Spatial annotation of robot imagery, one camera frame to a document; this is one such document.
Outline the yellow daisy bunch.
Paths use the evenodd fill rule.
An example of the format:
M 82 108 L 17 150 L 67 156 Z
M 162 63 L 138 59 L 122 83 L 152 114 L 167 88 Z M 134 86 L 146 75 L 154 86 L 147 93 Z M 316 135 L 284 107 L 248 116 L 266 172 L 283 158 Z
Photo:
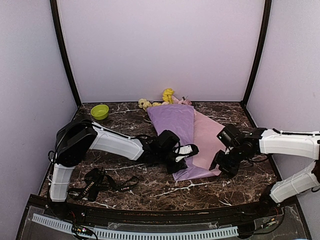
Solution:
M 153 102 L 151 103 L 150 101 L 148 101 L 145 98 L 141 98 L 138 100 L 138 106 L 139 108 L 143 109 L 144 111 L 147 111 L 148 108 L 150 107 L 157 107 L 157 106 L 161 106 L 162 104 L 160 102 Z

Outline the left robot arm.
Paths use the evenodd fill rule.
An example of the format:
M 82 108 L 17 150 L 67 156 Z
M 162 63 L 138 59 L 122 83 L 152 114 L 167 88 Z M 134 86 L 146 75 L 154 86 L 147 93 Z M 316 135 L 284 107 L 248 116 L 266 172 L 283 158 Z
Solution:
M 88 150 L 99 150 L 144 164 L 162 164 L 169 174 L 186 169 L 185 159 L 199 153 L 195 144 L 182 145 L 171 130 L 156 137 L 145 134 L 128 136 L 107 129 L 88 119 L 75 119 L 56 134 L 54 150 L 48 153 L 53 176 L 48 191 L 51 210 L 60 218 L 71 213 L 67 199 L 70 178 Z

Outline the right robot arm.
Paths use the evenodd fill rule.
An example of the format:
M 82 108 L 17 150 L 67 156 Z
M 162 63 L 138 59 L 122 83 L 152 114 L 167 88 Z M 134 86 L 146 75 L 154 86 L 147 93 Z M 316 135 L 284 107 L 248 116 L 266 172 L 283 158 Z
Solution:
M 240 163 L 256 155 L 288 155 L 304 157 L 312 163 L 285 180 L 267 186 L 255 205 L 255 213 L 266 217 L 275 205 L 284 200 L 314 189 L 320 185 L 320 133 L 287 132 L 274 128 L 256 127 L 249 132 L 241 132 L 234 125 L 226 125 L 217 138 L 225 146 L 219 150 L 211 166 L 230 177 L 238 174 Z

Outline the pink wrapping paper sheet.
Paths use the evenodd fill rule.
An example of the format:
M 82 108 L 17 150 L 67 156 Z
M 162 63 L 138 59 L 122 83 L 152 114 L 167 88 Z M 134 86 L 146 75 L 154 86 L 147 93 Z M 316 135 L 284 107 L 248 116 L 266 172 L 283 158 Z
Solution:
M 194 144 L 199 153 L 185 160 L 187 168 L 172 176 L 175 181 L 209 178 L 222 172 L 218 166 L 211 167 L 215 155 L 226 147 L 218 139 L 224 126 L 186 104 L 165 104 L 146 109 L 158 134 L 170 130 L 179 138 L 182 145 Z

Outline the yellow rose stem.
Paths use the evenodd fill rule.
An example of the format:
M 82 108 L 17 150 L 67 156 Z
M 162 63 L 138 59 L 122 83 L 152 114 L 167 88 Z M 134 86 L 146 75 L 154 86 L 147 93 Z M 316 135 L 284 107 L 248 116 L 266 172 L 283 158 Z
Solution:
M 166 88 L 162 93 L 162 100 L 164 104 L 173 104 L 173 95 L 175 91 L 172 88 Z

